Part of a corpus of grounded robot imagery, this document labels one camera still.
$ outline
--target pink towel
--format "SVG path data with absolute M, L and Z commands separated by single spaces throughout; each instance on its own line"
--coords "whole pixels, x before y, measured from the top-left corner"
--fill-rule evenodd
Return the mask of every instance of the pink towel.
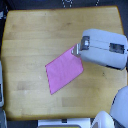
M 81 59 L 71 54 L 73 48 L 74 46 L 45 66 L 51 94 L 83 72 Z

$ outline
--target wood grain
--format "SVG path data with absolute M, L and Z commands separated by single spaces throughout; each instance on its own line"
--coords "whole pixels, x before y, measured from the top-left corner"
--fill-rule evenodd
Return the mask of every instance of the wood grain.
M 84 72 L 50 95 L 45 65 L 79 43 L 85 29 L 123 34 L 116 7 L 10 11 L 1 61 L 5 111 L 10 120 L 95 117 L 109 113 L 126 71 L 83 63 Z

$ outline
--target pink cloth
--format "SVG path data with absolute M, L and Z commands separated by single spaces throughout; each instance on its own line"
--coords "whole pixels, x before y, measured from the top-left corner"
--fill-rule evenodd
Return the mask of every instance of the pink cloth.
M 45 66 L 51 94 L 83 72 L 81 59 L 71 54 L 73 48 L 74 46 Z

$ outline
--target wooden table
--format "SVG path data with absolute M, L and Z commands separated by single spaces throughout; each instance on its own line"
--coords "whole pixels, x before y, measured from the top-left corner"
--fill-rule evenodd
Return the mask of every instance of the wooden table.
M 83 62 L 84 72 L 50 95 L 45 65 L 82 38 L 85 29 L 123 34 L 116 7 L 10 11 L 2 44 L 5 111 L 10 120 L 95 117 L 109 113 L 126 70 Z

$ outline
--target white device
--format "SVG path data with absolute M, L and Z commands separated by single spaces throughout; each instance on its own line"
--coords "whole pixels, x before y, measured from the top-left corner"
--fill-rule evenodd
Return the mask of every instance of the white device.
M 79 126 L 80 128 L 128 128 L 128 86 L 123 87 L 116 94 L 110 115 L 101 111 L 95 117 L 92 125 L 90 118 L 67 119 L 63 123 L 58 120 L 38 120 L 38 126 Z
M 99 29 L 83 32 L 81 43 L 72 54 L 86 62 L 123 70 L 127 63 L 127 38 L 124 35 Z

